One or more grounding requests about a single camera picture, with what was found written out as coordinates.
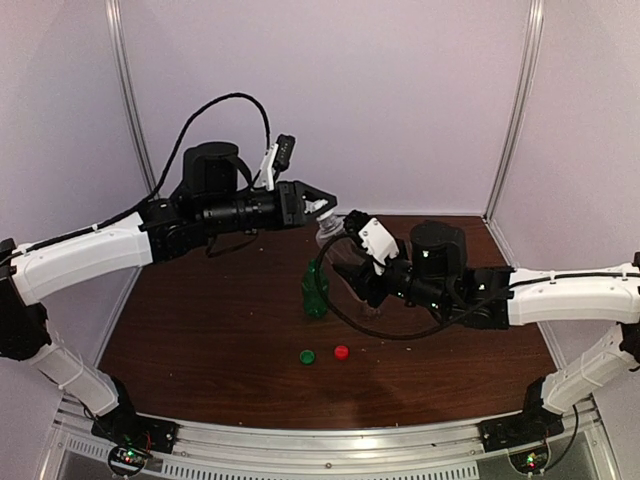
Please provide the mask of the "clear bottle white cap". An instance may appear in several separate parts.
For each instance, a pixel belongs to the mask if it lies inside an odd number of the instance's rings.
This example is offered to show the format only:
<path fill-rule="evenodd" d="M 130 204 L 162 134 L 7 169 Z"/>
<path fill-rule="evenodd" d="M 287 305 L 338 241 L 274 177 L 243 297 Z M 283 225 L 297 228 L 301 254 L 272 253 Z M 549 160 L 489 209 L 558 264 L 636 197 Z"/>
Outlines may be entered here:
<path fill-rule="evenodd" d="M 337 215 L 333 210 L 321 215 L 317 219 L 317 224 L 318 229 L 315 239 L 319 248 L 326 245 L 330 240 L 338 235 L 345 233 L 344 217 Z M 325 260 L 331 267 L 334 267 L 337 264 L 359 265 L 362 262 L 361 258 L 354 251 L 353 243 L 348 239 L 342 239 L 334 243 L 327 250 Z M 346 291 L 358 304 L 358 312 L 361 317 L 366 320 L 373 320 L 381 316 L 381 311 L 378 308 L 372 308 L 365 301 L 360 300 L 342 277 L 338 277 L 338 279 L 342 281 Z"/>

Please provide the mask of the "green plastic bottle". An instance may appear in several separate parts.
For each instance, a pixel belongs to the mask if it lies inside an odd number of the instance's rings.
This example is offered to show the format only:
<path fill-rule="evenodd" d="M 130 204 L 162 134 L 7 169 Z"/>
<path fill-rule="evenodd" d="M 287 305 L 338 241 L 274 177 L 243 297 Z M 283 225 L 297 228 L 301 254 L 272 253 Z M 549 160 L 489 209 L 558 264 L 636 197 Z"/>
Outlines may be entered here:
<path fill-rule="evenodd" d="M 317 266 L 315 259 L 309 262 L 302 277 L 301 291 L 305 314 L 312 319 L 324 317 L 328 312 L 328 307 L 321 293 L 328 295 L 329 280 L 324 269 Z"/>

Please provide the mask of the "red bottle cap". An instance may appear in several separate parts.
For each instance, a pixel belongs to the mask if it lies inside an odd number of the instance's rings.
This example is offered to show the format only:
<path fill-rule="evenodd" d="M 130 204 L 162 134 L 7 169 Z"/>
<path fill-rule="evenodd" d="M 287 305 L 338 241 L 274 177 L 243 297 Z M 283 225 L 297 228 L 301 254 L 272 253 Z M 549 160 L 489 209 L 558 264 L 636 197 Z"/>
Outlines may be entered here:
<path fill-rule="evenodd" d="M 345 361 L 349 358 L 350 350 L 345 345 L 338 345 L 334 348 L 334 357 L 339 361 Z"/>

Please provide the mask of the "green bottle cap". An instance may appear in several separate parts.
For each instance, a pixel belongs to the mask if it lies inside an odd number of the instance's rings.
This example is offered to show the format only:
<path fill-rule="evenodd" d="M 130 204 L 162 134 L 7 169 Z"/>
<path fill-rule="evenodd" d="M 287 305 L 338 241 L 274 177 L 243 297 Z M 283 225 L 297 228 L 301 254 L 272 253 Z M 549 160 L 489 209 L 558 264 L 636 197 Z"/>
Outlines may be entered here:
<path fill-rule="evenodd" d="M 299 361 L 303 365 L 312 365 L 316 360 L 316 354 L 312 350 L 305 349 L 299 354 Z"/>

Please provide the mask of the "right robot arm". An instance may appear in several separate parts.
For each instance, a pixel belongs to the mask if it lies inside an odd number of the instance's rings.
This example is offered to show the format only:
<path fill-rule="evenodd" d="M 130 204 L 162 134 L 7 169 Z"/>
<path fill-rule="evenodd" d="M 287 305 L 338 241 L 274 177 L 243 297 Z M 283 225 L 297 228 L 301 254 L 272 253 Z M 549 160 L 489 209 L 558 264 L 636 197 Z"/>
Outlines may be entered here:
<path fill-rule="evenodd" d="M 396 297 L 429 311 L 433 335 L 454 324 L 501 330 L 553 321 L 609 321 L 611 328 L 568 366 L 531 384 L 513 419 L 519 440 L 535 440 L 577 401 L 624 371 L 639 368 L 639 266 L 599 270 L 538 271 L 513 267 L 471 268 L 464 232 L 425 221 L 408 241 L 394 237 L 376 218 L 354 211 L 331 240 L 350 251 L 334 271 L 371 308 Z"/>

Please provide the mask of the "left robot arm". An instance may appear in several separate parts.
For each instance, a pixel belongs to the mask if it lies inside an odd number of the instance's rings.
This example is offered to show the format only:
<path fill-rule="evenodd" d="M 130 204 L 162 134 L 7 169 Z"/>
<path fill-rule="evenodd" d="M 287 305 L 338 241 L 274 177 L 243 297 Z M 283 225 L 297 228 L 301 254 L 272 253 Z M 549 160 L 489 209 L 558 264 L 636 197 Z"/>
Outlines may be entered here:
<path fill-rule="evenodd" d="M 92 225 L 59 240 L 1 243 L 1 354 L 26 361 L 80 400 L 123 444 L 144 424 L 122 387 L 85 364 L 49 332 L 43 300 L 70 286 L 120 270 L 212 248 L 224 234 L 304 227 L 336 207 L 336 196 L 301 181 L 280 179 L 295 140 L 281 135 L 251 174 L 229 142 L 187 149 L 182 179 L 168 198 L 145 200 L 114 223 Z"/>

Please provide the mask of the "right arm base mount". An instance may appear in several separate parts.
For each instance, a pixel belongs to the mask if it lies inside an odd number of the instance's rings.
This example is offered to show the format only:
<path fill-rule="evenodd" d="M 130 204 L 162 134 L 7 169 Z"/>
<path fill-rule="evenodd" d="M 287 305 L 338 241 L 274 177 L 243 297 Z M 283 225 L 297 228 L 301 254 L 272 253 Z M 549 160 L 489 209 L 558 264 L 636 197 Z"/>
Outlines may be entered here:
<path fill-rule="evenodd" d="M 484 420 L 478 425 L 485 452 L 511 449 L 564 432 L 562 417 L 553 413 L 520 412 Z"/>

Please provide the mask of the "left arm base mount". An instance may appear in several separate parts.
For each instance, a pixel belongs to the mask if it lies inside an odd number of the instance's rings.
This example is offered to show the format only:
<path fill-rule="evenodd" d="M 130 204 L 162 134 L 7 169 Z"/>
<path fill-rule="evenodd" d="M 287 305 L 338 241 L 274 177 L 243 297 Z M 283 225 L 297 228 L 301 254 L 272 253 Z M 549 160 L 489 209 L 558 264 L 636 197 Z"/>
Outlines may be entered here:
<path fill-rule="evenodd" d="M 177 439 L 178 424 L 147 416 L 139 416 L 136 425 L 125 430 L 107 427 L 104 422 L 93 422 L 91 434 L 122 447 L 133 447 L 144 452 L 171 454 Z"/>

